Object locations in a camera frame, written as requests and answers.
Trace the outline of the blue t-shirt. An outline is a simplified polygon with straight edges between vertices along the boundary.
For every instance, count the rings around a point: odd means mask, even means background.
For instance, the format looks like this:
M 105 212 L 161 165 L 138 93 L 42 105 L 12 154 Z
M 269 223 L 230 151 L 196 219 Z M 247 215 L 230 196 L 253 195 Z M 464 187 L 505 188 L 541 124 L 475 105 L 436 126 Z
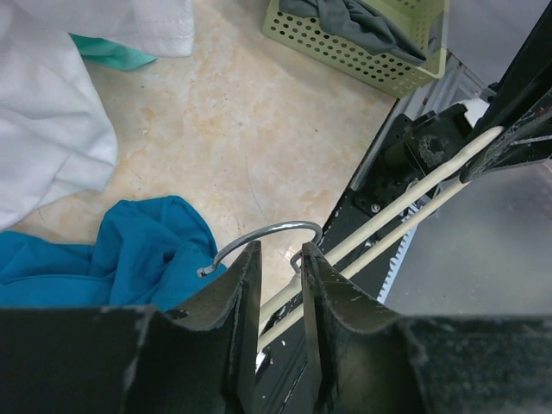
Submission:
M 77 307 L 152 304 L 168 311 L 225 270 L 201 278 L 216 242 L 183 198 L 120 201 L 103 216 L 92 244 L 59 244 L 1 234 L 1 304 Z

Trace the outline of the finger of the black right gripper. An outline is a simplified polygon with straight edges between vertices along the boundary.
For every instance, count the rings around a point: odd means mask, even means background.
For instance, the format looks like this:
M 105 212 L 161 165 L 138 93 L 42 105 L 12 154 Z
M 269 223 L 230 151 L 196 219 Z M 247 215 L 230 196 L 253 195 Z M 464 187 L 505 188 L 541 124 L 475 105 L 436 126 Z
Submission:
M 546 160 L 551 156 L 551 97 L 519 105 L 499 123 L 504 131 L 461 170 L 462 183 L 493 170 Z
M 548 5 L 499 82 L 498 93 L 476 123 L 477 135 L 489 128 L 528 127 L 516 141 L 551 138 L 551 6 Z

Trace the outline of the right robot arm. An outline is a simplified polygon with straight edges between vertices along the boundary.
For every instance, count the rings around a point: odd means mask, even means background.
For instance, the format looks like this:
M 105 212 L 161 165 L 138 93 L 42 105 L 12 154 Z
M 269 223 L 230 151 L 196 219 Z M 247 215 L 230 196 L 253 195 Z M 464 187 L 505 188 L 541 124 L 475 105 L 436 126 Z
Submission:
M 488 129 L 502 133 L 460 164 L 466 183 L 551 155 L 551 3 L 463 1 L 453 54 L 485 82 L 478 97 L 411 120 L 397 116 L 365 183 L 395 198 Z

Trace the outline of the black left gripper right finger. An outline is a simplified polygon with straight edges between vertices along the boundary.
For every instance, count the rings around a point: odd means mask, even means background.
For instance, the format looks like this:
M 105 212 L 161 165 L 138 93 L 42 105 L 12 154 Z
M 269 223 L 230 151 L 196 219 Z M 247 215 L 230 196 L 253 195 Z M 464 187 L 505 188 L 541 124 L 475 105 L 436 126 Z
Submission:
M 302 247 L 316 413 L 548 413 L 548 316 L 404 316 Z

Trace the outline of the cream hanger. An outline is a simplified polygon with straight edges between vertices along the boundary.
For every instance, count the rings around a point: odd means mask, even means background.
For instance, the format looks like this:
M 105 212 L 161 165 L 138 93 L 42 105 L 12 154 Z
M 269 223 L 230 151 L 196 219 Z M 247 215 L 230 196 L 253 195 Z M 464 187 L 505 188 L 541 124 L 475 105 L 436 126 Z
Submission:
M 403 195 L 385 207 L 375 217 L 368 220 L 365 224 L 359 227 L 355 232 L 346 237 L 343 241 L 338 243 L 333 249 L 331 249 L 325 258 L 330 265 L 335 265 L 338 261 L 343 259 L 349 254 L 353 248 L 357 247 L 361 242 L 374 235 L 378 230 L 382 229 L 384 225 L 388 224 L 393 218 L 395 218 L 401 211 L 410 207 L 416 200 L 418 200 L 424 193 L 432 189 L 436 185 L 440 184 L 446 178 L 450 177 L 454 173 L 458 172 L 468 161 L 470 161 L 475 155 L 480 153 L 485 147 L 490 145 L 495 139 L 497 139 L 504 129 L 500 126 L 488 129 L 486 132 L 479 135 L 472 142 L 467 144 L 457 155 L 451 160 L 439 166 L 434 172 L 430 173 L 418 184 L 414 185 Z M 387 248 L 389 248 L 394 242 L 401 239 L 403 235 L 408 233 L 411 229 L 416 227 L 425 218 L 435 212 L 443 204 L 449 201 L 455 194 L 460 192 L 467 185 L 456 179 L 445 191 L 442 191 L 437 197 L 428 202 L 421 210 L 417 211 L 409 219 L 402 222 L 396 229 L 390 232 L 384 239 L 376 243 L 376 245 L 370 248 L 359 259 L 355 260 L 349 266 L 342 271 L 342 276 L 350 279 L 355 276 L 360 270 L 370 264 L 373 260 L 379 257 Z M 322 228 L 313 222 L 306 221 L 290 221 L 283 223 L 276 223 L 266 226 L 261 229 L 257 229 L 241 237 L 233 240 L 227 246 L 223 247 L 216 254 L 212 264 L 207 267 L 201 267 L 197 270 L 198 277 L 204 278 L 207 275 L 215 272 L 219 267 L 222 260 L 242 245 L 245 245 L 253 240 L 259 239 L 266 235 L 287 231 L 291 229 L 308 229 L 315 233 L 314 240 L 319 241 L 322 236 Z M 295 295 L 301 292 L 301 281 L 299 278 L 299 270 L 295 271 L 295 275 L 292 280 L 282 288 L 276 295 L 270 300 L 264 303 L 260 309 L 260 321 L 266 321 L 276 310 L 282 307 L 286 302 L 292 299 Z

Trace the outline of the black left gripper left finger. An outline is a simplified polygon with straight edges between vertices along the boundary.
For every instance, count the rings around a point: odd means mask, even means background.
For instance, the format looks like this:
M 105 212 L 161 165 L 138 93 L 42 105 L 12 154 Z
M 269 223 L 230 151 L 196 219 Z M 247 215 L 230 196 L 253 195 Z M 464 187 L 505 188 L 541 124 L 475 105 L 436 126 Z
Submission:
M 176 308 L 4 308 L 4 413 L 249 413 L 261 244 Z

